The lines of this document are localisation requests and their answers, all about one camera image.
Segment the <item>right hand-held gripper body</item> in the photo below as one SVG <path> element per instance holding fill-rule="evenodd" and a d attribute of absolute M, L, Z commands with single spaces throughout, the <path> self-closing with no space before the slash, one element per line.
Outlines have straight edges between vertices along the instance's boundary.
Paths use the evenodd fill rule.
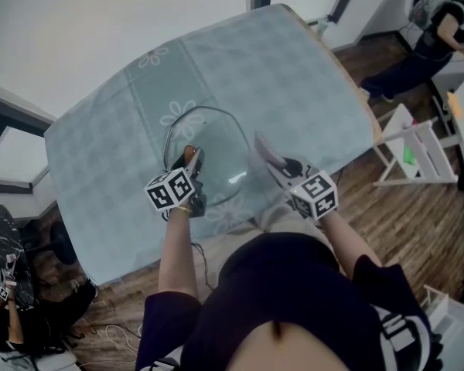
<path fill-rule="evenodd" d="M 313 220 L 320 220 L 339 205 L 336 183 L 325 171 L 309 176 L 288 192 L 294 209 Z"/>

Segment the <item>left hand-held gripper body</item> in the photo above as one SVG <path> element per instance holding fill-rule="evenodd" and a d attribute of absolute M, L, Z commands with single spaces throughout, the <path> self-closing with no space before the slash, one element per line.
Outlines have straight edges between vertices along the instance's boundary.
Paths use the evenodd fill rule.
<path fill-rule="evenodd" d="M 191 217 L 204 216 L 206 196 L 203 184 L 196 180 L 201 166 L 202 162 L 198 161 L 185 168 L 163 172 L 145 187 L 151 204 L 161 217 L 168 217 L 172 209 L 185 205 L 190 208 Z"/>

